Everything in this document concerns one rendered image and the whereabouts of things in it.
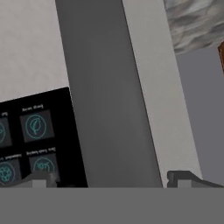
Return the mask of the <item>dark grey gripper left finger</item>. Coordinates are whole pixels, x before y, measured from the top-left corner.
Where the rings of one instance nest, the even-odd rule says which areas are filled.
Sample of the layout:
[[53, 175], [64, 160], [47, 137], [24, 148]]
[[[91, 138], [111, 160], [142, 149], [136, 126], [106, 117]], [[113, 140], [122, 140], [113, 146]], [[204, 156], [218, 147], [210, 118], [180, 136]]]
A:
[[46, 171], [36, 171], [22, 180], [8, 184], [8, 187], [17, 188], [54, 188], [56, 186], [56, 174]]

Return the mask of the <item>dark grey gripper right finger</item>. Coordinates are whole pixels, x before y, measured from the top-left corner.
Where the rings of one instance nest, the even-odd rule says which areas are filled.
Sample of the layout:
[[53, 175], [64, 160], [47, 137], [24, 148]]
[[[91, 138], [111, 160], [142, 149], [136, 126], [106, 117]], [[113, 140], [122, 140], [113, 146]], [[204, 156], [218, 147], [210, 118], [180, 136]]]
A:
[[191, 171], [168, 171], [167, 172], [168, 188], [224, 188], [224, 185], [218, 185], [203, 180]]

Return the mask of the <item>pale grey fridge door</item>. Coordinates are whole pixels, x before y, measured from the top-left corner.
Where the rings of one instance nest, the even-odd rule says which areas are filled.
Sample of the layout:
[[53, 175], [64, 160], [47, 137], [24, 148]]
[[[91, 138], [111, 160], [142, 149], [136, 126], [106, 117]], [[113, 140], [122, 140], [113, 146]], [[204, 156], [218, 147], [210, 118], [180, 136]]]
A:
[[162, 183], [202, 176], [163, 0], [122, 0]]

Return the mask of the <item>white door with black panel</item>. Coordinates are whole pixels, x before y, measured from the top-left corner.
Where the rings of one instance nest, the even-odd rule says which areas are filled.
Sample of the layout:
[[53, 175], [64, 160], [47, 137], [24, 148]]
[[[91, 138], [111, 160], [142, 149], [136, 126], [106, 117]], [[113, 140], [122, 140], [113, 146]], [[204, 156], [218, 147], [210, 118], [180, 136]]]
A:
[[0, 186], [85, 187], [56, 0], [0, 0]]

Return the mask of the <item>brown wooden cupboard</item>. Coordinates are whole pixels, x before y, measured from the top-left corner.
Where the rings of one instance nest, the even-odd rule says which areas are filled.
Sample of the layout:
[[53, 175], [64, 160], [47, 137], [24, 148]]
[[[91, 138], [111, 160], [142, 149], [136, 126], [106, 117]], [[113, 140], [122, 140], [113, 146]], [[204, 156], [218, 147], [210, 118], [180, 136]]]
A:
[[224, 76], [224, 40], [218, 46], [218, 53], [220, 56], [220, 63], [221, 63], [222, 72], [223, 72], [223, 76]]

